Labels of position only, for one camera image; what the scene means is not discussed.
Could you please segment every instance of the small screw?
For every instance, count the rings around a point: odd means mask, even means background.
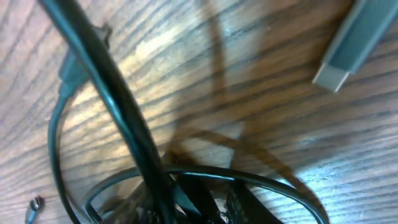
[[[25,224],[33,224],[36,221],[37,215],[44,206],[44,199],[40,196],[32,199],[26,211]]]

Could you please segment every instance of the wire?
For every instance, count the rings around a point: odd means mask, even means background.
[[[65,184],[62,179],[62,172],[60,167],[60,155],[57,144],[58,125],[60,124],[62,111],[66,107],[67,102],[68,98],[60,96],[51,115],[51,120],[49,122],[49,132],[48,132],[49,157],[50,157],[52,174],[54,177],[55,185],[57,186],[58,194],[60,196],[62,205],[65,207],[65,210],[67,211],[70,220],[74,224],[80,224],[80,221],[76,217],[75,212],[73,211],[67,198],[67,193],[65,191]]]
[[[303,205],[315,218],[318,224],[327,224],[329,223],[328,218],[323,212],[314,205],[306,196],[300,193],[297,189],[290,187],[286,184],[278,182],[276,180],[262,177],[255,174],[250,174],[247,172],[241,172],[236,170],[230,170],[219,167],[212,166],[181,166],[181,165],[169,165],[164,166],[164,171],[169,174],[177,174],[177,175],[193,175],[197,177],[205,177],[211,179],[223,179],[228,181],[239,180],[244,182],[245,184],[253,185],[256,187],[260,187],[263,189],[267,189],[273,191],[278,194],[282,194],[292,200],[295,200],[297,203]],[[104,179],[100,183],[96,184],[87,194],[86,202],[84,204],[84,210],[87,215],[94,219],[99,215],[91,206],[91,201],[100,194],[103,190],[108,187],[117,184],[126,179],[130,179],[133,177],[139,176],[140,173],[136,167],[122,170],[107,179]]]
[[[162,170],[157,147],[139,107],[106,46],[76,1],[39,3],[89,74],[154,198],[161,220],[174,224],[177,214],[169,178]]]

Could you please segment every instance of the wooden table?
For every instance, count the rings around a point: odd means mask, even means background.
[[[111,53],[163,154],[268,175],[319,200],[332,223],[398,223],[398,26],[337,94],[311,84],[351,1],[80,1],[113,28]],[[70,223],[47,155],[67,45],[33,0],[1,0],[0,223]],[[72,198],[134,165],[92,84],[68,110],[62,169]],[[139,181],[113,187],[125,195]],[[255,192],[285,223],[311,223]]]

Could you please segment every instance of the metal connector tip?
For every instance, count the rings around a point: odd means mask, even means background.
[[[323,63],[312,83],[337,92],[347,79],[349,72]]]

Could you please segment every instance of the wood grain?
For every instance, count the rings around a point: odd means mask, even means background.
[[[111,53],[159,152],[268,175],[322,205],[331,223],[398,223],[398,26],[333,94],[311,84],[351,1],[81,0],[113,28]],[[32,0],[1,0],[0,223],[70,223],[47,155],[57,70],[67,46]],[[134,165],[93,86],[65,117],[62,169],[79,201]],[[128,194],[139,180],[100,197]],[[254,189],[285,223],[303,207]]]

